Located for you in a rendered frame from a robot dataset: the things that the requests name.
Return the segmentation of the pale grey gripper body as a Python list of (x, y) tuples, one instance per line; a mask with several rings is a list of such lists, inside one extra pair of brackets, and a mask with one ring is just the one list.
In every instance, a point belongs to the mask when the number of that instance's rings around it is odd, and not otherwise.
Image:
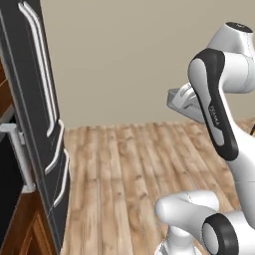
[(204, 117), (197, 99), (190, 83), (183, 85), (179, 89), (170, 89), (167, 94), (167, 106), (190, 118), (198, 123), (204, 123)]

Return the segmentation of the black oven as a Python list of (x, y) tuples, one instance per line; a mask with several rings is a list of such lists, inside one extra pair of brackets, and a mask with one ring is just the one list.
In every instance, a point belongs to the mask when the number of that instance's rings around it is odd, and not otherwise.
[(9, 136), (0, 133), (0, 247), (4, 241), (18, 198), (23, 178)]

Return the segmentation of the dark grey fridge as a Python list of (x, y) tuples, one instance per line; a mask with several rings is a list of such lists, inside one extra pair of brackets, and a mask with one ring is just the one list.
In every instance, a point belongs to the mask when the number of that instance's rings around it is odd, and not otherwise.
[[(42, 24), (57, 109), (57, 121), (52, 128), (49, 128), (49, 114), (32, 29), (19, 9), (24, 1), (34, 9)], [(60, 120), (40, 0), (0, 0), (0, 51), (54, 243), (57, 250), (61, 250), (68, 212), (70, 174), (67, 175), (64, 197), (54, 207), (66, 162), (65, 128)]]

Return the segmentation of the brown wooden cabinet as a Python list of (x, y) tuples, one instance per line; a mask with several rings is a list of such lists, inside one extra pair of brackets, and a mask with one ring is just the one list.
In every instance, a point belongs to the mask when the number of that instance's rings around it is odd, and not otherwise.
[[(16, 124), (26, 158), (31, 166), (31, 175), (36, 183), (34, 169), (20, 130), (9, 79), (3, 60), (0, 58), (0, 125)], [(45, 215), (38, 188), (33, 193), (21, 189), (0, 255), (58, 255), (54, 238)]]

